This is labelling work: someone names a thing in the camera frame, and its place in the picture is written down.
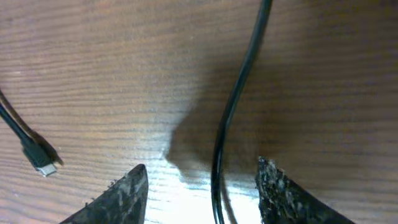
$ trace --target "brown wooden tabletop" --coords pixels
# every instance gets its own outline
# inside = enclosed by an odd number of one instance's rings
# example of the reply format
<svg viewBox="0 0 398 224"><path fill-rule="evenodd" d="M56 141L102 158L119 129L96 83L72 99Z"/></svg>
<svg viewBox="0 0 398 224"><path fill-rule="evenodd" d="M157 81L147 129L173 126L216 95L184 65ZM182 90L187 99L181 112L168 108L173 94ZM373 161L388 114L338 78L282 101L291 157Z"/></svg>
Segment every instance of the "brown wooden tabletop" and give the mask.
<svg viewBox="0 0 398 224"><path fill-rule="evenodd" d="M213 223L210 163L260 0L0 1L0 89L64 165L0 121L0 223L57 223L137 164L146 223ZM398 7L275 0L228 134L231 223L258 155L358 223L398 223Z"/></svg>

